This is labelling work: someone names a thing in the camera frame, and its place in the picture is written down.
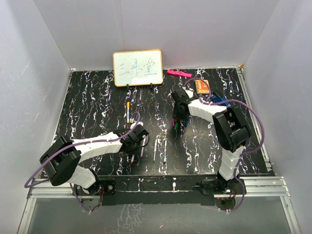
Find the white pen yellow tip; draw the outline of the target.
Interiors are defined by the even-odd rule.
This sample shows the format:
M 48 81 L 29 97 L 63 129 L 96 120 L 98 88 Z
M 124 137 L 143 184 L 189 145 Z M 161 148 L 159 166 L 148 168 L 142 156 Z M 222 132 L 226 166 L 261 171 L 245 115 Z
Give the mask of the white pen yellow tip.
M 127 107 L 127 124 L 130 123 L 130 108 Z

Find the white pen red tip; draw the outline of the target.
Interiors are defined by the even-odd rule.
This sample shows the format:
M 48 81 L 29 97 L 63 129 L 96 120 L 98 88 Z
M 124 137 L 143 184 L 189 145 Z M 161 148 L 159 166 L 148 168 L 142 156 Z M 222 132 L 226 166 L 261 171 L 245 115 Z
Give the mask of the white pen red tip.
M 131 156 L 131 161 L 130 161 L 130 164 L 133 164 L 133 162 L 134 162 L 134 158 L 135 158 L 135 155 L 132 155 L 132 156 Z

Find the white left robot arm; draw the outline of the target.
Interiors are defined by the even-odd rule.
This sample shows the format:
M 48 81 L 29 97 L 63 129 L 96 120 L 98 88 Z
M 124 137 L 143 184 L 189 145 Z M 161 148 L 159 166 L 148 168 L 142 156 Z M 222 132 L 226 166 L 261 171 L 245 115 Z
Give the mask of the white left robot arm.
M 73 183 L 89 194 L 100 191 L 101 183 L 96 173 L 79 164 L 90 158 L 124 152 L 134 155 L 140 151 L 149 133 L 142 123 L 130 129 L 120 129 L 102 136 L 87 139 L 70 139 L 62 136 L 41 156 L 43 166 L 53 186 Z

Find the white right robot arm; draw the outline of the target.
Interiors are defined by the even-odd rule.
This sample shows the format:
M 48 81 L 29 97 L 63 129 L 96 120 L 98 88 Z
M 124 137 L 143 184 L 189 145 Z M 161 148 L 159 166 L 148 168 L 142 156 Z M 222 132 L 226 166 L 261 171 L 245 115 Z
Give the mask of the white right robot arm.
M 246 142 L 252 135 L 240 107 L 226 107 L 207 103 L 178 89 L 171 93 L 174 100 L 173 120 L 185 129 L 191 117 L 199 117 L 214 124 L 217 140 L 222 147 L 217 187 L 222 193 L 234 189 L 234 177 L 239 174 L 238 161 Z

